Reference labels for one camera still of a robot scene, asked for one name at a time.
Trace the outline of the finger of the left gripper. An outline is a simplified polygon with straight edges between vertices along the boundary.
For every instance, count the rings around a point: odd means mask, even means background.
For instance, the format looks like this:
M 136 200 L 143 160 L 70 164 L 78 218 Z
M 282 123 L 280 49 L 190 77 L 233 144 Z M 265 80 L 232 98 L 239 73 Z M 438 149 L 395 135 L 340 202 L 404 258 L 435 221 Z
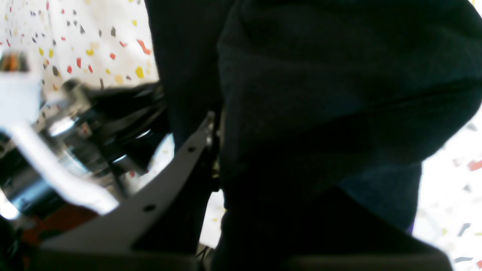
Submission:
M 119 206 L 118 200 L 106 189 L 70 173 L 55 154 L 29 125 L 1 125 L 30 165 L 67 202 L 90 209 L 100 215 Z

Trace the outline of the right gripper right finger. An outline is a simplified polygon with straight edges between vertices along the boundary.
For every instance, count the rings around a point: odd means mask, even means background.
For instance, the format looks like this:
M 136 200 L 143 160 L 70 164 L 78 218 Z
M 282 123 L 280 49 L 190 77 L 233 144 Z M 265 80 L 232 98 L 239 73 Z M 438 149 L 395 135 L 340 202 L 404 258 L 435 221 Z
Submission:
M 284 271 L 452 271 L 447 255 L 427 243 L 396 229 L 391 241 L 398 247 L 356 254 L 312 254 L 296 256 L 283 265 Z

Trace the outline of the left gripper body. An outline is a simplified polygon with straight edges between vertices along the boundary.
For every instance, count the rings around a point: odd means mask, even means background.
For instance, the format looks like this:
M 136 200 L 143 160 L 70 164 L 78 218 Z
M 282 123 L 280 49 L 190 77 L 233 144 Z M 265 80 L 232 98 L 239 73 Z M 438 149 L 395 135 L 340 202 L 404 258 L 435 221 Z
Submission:
M 98 184 L 120 203 L 170 162 L 159 82 L 96 89 L 71 79 L 62 92 L 60 108 L 33 129 L 73 175 Z M 67 203 L 1 132 L 1 216 L 45 217 Z

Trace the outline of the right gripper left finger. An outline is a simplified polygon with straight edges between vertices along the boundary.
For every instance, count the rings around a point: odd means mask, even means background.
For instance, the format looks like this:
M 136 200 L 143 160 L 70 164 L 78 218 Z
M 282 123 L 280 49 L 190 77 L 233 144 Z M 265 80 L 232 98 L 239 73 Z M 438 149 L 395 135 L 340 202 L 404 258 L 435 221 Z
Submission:
M 196 257 L 208 199 L 216 116 L 210 112 L 173 160 L 109 214 L 45 242 L 33 271 L 203 271 Z

